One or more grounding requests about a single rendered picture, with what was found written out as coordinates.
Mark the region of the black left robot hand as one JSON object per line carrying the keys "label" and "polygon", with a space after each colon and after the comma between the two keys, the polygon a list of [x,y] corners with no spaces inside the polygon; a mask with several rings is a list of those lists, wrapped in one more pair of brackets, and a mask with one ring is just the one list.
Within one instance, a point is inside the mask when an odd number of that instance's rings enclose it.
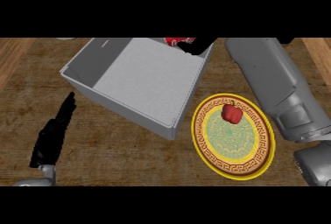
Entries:
{"label": "black left robot hand", "polygon": [[48,121],[45,128],[39,132],[30,162],[31,168],[57,164],[76,108],[76,93],[71,92],[64,100],[57,117]]}

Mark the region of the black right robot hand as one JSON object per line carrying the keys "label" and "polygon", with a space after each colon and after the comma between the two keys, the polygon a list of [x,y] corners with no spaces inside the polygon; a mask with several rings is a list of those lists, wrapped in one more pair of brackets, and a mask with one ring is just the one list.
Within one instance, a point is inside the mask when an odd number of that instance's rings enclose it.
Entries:
{"label": "black right robot hand", "polygon": [[191,55],[201,55],[215,41],[216,37],[198,37],[191,43],[179,42],[178,47]]}

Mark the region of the red can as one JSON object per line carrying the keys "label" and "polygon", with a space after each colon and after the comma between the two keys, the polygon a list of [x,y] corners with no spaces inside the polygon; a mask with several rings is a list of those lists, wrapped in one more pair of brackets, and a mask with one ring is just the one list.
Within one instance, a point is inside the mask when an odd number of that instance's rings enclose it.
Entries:
{"label": "red can", "polygon": [[196,38],[166,38],[164,39],[166,44],[169,46],[176,46],[181,42],[191,43],[194,40]]}

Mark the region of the grey open box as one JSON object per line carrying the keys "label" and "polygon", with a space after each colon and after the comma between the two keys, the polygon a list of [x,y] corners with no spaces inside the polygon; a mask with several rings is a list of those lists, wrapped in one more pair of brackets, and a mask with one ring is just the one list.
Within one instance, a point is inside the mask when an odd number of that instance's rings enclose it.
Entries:
{"label": "grey open box", "polygon": [[95,103],[172,140],[210,55],[188,54],[163,38],[94,38],[61,75]]}

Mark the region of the yellow rimmed patterned plate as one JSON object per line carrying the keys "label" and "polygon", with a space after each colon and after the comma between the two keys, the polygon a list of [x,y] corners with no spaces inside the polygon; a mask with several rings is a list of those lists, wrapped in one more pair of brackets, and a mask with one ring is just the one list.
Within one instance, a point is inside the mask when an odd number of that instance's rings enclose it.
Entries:
{"label": "yellow rimmed patterned plate", "polygon": [[[224,105],[235,102],[243,120],[222,118]],[[265,112],[238,94],[215,94],[196,109],[191,138],[203,162],[228,179],[258,178],[275,158],[275,133]]]}

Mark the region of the red bell pepper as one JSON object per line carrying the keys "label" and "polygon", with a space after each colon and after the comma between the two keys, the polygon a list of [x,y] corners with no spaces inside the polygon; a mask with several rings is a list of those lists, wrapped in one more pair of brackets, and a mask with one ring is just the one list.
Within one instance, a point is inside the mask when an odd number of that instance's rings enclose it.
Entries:
{"label": "red bell pepper", "polygon": [[243,110],[235,106],[235,102],[231,104],[225,104],[222,107],[222,119],[231,123],[238,124],[243,120],[244,112]]}

